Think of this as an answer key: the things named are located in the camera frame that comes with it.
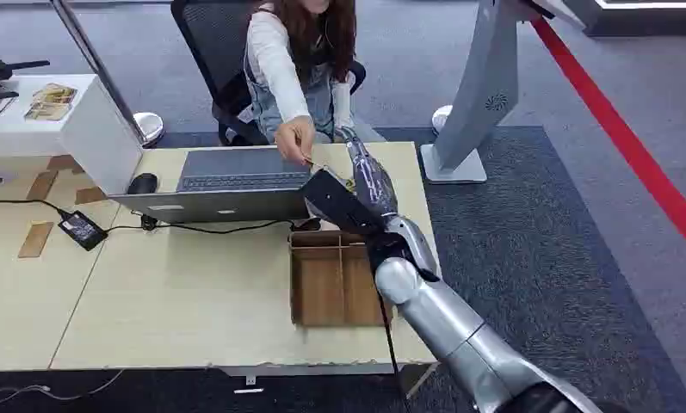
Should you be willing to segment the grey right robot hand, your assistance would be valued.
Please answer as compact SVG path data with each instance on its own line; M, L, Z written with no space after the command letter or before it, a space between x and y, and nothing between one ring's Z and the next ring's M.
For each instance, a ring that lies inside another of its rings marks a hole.
M339 135L346 144L352 163L357 199L387 223L399 212L391 177L378 159L369 152L354 129L344 126L339 130Z

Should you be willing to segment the person's right hand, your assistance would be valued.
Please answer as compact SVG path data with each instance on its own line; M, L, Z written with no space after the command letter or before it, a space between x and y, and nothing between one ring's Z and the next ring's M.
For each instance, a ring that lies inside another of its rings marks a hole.
M298 116L282 123L275 131L275 144L290 162L308 164L316 129L310 116Z

